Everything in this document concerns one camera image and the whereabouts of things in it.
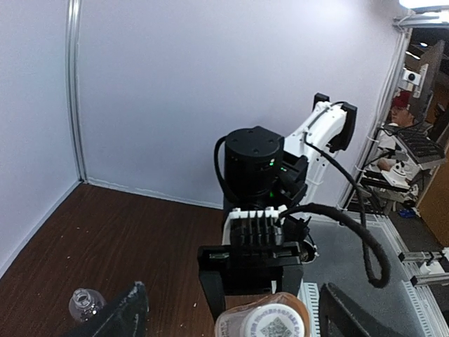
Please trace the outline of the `clear plastic bottle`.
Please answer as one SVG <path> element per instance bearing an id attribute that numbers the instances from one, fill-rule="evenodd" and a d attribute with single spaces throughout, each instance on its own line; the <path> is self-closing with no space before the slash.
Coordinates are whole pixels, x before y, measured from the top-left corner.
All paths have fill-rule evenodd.
<path id="1" fill-rule="evenodd" d="M 78 288 L 70 298 L 69 312 L 77 322 L 84 323 L 96 315 L 105 305 L 106 300 L 98 291 Z"/>

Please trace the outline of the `amber tea bottle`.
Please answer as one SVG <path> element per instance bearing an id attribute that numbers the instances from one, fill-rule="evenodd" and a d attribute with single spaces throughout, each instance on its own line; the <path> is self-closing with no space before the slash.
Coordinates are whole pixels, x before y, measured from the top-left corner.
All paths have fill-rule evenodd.
<path id="1" fill-rule="evenodd" d="M 306 305 L 286 292 L 228 309 L 215 322 L 217 337 L 305 337 L 310 334 Z"/>

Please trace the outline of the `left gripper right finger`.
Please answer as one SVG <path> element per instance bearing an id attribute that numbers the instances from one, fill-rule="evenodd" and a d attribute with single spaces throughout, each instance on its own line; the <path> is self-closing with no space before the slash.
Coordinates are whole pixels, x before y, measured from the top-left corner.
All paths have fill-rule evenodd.
<path id="1" fill-rule="evenodd" d="M 396 336 L 333 283 L 319 293 L 321 336 Z"/>

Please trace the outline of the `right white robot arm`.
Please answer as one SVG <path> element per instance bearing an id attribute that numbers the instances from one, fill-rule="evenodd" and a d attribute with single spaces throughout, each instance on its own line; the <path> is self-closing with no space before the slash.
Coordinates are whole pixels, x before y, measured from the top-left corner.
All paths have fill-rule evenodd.
<path id="1" fill-rule="evenodd" d="M 348 148 L 356 115 L 355 106 L 317 93 L 311 114 L 289 136 L 254 126 L 216 142 L 222 242 L 201 246 L 197 255 L 213 318 L 225 311 L 228 296 L 299 293 L 310 215 L 286 211 L 313 198 L 330 161 Z"/>

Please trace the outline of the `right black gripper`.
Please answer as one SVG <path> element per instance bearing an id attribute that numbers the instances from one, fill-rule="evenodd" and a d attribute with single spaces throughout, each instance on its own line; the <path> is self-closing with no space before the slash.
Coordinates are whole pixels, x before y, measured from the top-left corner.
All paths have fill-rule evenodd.
<path id="1" fill-rule="evenodd" d="M 256 296 L 300 291 L 303 266 L 297 242 L 275 248 L 200 246 L 199 281 L 214 321 L 226 310 L 227 296 Z"/>

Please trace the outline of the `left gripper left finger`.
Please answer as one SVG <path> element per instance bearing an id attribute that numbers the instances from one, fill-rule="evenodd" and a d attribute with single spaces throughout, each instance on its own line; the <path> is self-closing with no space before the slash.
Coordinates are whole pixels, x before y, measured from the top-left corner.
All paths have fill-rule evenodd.
<path id="1" fill-rule="evenodd" d="M 84 323 L 64 336 L 145 336 L 149 302 L 145 285 L 134 282 Z"/>

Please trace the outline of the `white tea bottle cap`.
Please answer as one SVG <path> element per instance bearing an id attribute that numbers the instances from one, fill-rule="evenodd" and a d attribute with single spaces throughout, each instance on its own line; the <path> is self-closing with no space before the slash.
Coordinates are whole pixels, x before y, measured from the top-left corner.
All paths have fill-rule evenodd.
<path id="1" fill-rule="evenodd" d="M 303 337 L 305 324 L 291 307 L 275 303 L 256 307 L 244 319 L 241 336 L 244 337 Z"/>

